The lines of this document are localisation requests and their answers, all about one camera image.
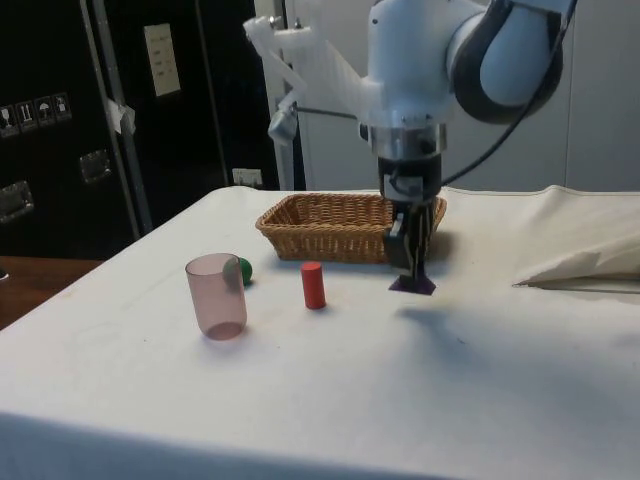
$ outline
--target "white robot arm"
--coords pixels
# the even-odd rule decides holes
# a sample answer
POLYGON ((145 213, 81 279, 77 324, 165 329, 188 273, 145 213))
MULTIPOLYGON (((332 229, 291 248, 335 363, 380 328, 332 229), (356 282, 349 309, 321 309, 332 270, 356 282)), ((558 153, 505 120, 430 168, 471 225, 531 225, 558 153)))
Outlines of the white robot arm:
POLYGON ((305 55, 358 118, 360 136, 378 158, 380 191, 394 203, 385 246, 402 290, 430 290, 424 256, 453 102, 494 124, 519 123, 544 105, 562 75, 558 47, 576 1, 492 0, 482 7, 471 0, 377 0, 364 78, 323 35, 322 0, 306 0, 311 21, 304 28, 277 31, 267 18, 245 23, 265 67, 292 87, 270 127, 275 141, 295 136, 295 103, 307 88, 280 51, 305 55))

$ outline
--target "black cable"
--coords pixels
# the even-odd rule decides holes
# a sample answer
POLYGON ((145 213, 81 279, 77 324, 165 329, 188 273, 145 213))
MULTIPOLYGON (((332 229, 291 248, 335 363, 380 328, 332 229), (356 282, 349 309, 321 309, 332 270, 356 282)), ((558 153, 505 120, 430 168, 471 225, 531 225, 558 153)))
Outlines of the black cable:
POLYGON ((449 178, 445 179, 442 182, 443 187, 451 185, 453 182, 460 180, 462 177, 471 173, 480 165, 482 165, 484 162, 486 162, 489 158, 491 158, 493 154, 496 153, 500 149, 500 147, 502 147, 502 145, 504 145, 504 142, 506 142, 509 139, 509 137, 511 137, 511 134, 520 126, 522 121, 525 118, 527 118, 527 115, 529 115, 529 112, 531 111, 531 108, 533 107, 536 100, 538 99, 538 96, 544 90, 544 79, 547 77, 547 75, 553 68, 555 56, 558 53, 558 51, 562 48, 562 44, 567 35, 567 31, 569 30, 569 26, 571 25, 571 21, 573 20, 573 17, 575 15, 577 5, 578 5, 578 0, 571 0, 571 4, 569 5, 569 10, 567 11, 566 21, 564 25, 562 25, 562 28, 560 29, 560 31, 558 32, 556 41, 553 45, 553 48, 551 49, 551 60, 549 61, 549 66, 547 67, 546 73, 544 74, 544 76, 542 77, 542 80, 540 81, 540 86, 538 87, 536 92, 533 94, 529 102, 527 102, 527 104, 522 108, 522 111, 520 112, 518 117, 509 126, 509 128, 505 130, 505 132, 500 136, 500 138, 498 138, 498 140, 496 140, 496 142, 475 162, 471 163, 470 165, 463 168, 456 174, 451 175, 449 178))

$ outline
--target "black door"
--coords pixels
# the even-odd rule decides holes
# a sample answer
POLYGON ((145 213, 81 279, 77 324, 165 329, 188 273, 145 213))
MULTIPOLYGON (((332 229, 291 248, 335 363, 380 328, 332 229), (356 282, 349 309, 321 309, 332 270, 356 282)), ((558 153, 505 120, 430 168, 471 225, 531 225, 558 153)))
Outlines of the black door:
MULTIPOLYGON (((96 25, 101 8, 92 4, 96 25)), ((135 111, 135 151, 157 227, 227 184, 195 3, 104 0, 103 5, 124 101, 135 111), (173 77, 168 86, 160 74, 173 77)), ((101 45, 108 68, 111 60, 101 45)))
POLYGON ((0 255, 108 258, 136 227, 80 5, 0 2, 0 39, 0 255))
POLYGON ((260 57, 243 23, 255 17, 253 0, 196 0, 228 170, 259 169, 263 187, 277 190, 269 105, 260 57))

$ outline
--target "white tablecloth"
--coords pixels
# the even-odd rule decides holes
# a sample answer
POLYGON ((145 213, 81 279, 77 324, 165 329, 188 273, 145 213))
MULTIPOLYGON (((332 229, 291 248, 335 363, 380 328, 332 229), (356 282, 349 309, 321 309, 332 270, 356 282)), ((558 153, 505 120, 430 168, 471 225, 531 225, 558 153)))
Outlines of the white tablecloth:
POLYGON ((326 264, 314 313, 254 228, 285 195, 217 191, 1 332, 0 479, 640 478, 638 297, 512 287, 619 269, 640 197, 446 191, 434 297, 326 264), (184 273, 211 252, 255 270, 226 343, 184 273))

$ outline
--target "pink plastic cup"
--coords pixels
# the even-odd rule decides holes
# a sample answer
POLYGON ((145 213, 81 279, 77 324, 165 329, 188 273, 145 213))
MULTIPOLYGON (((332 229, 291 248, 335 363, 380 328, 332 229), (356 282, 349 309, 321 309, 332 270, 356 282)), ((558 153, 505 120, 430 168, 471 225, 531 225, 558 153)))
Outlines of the pink plastic cup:
POLYGON ((230 340, 247 324, 242 270, 235 255, 216 253, 187 264, 191 298, 202 333, 230 340))

